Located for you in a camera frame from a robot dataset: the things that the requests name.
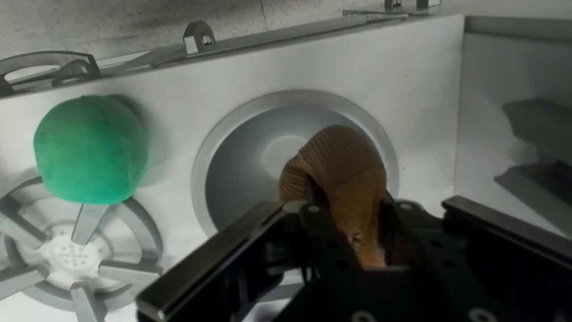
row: handle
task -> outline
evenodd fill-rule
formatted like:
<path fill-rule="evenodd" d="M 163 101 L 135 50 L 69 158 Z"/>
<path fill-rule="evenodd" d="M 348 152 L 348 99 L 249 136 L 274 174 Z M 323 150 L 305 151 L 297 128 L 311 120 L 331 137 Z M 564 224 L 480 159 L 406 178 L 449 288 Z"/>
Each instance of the handle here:
<path fill-rule="evenodd" d="M 94 77 L 100 74 L 95 58 L 86 53 L 47 51 L 12 56 L 0 60 L 0 96 L 14 93 L 5 77 L 17 70 L 34 67 L 55 65 L 61 68 L 54 74 L 53 85 L 64 84 L 70 78 L 78 76 Z"/>

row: orange fabric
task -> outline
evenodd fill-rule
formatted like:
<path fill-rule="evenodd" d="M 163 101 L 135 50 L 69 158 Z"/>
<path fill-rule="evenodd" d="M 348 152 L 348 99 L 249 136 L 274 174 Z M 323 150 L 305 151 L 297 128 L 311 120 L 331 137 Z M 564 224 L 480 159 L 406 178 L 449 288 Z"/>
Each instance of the orange fabric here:
<path fill-rule="evenodd" d="M 305 200 L 307 175 L 324 190 L 333 221 L 348 238 L 362 266 L 384 267 L 378 220 L 386 172 L 367 138 L 342 125 L 318 132 L 284 166 L 280 202 Z"/>

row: green felt ball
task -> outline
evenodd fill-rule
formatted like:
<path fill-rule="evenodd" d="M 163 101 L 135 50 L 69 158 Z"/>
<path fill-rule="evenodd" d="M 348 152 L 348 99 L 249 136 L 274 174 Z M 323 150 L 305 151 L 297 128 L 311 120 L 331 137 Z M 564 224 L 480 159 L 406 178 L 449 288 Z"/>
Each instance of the green felt ball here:
<path fill-rule="evenodd" d="M 148 159 L 137 117 L 105 96 L 56 105 L 35 132 L 34 152 L 52 194 L 93 204 L 119 203 L 133 195 Z"/>

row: sink basin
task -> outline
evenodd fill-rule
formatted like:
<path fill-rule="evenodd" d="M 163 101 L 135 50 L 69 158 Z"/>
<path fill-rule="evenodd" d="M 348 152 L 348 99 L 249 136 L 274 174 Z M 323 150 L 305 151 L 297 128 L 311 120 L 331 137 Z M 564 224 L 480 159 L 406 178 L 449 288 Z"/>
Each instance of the sink basin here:
<path fill-rule="evenodd" d="M 286 162 L 319 130 L 352 127 L 375 146 L 396 194 L 399 171 L 386 133 L 349 100 L 321 91 L 275 92 L 254 99 L 222 119 L 203 142 L 192 171 L 197 219 L 207 235 L 224 229 L 258 201 L 278 200 Z"/>

